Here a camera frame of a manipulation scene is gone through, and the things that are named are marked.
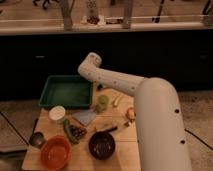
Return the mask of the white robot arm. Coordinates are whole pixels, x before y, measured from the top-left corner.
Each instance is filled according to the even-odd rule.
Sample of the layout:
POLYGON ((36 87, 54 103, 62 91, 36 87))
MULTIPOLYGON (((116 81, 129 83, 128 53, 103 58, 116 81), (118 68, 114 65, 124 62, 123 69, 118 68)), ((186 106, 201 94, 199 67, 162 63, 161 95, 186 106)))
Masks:
POLYGON ((78 73, 133 97, 142 171, 192 171, 180 101, 174 86, 159 77, 143 77, 100 67, 90 52, 78 73))

